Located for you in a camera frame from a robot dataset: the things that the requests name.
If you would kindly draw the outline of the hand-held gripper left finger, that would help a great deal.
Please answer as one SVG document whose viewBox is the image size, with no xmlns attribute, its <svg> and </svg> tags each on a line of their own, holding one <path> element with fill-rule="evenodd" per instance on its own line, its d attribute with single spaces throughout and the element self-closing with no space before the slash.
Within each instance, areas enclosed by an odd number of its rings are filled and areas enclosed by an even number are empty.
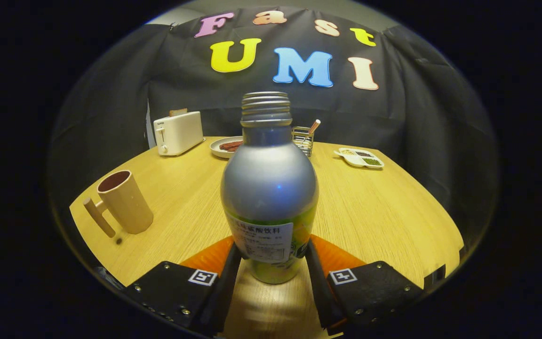
<svg viewBox="0 0 542 339">
<path fill-rule="evenodd" d="M 241 260 L 228 236 L 179 264 L 161 261 L 128 286 L 103 267 L 97 274 L 164 322 L 215 337 L 224 330 Z"/>
</svg>

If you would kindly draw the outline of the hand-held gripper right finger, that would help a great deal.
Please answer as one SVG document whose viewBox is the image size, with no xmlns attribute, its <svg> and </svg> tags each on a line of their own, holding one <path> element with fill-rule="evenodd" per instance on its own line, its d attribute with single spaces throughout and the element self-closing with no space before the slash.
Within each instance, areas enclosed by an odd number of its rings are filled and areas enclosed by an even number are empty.
<svg viewBox="0 0 542 339">
<path fill-rule="evenodd" d="M 319 322 L 329 334 L 376 326 L 424 296 L 423 288 L 387 262 L 365 263 L 314 234 L 305 257 Z"/>
</svg>

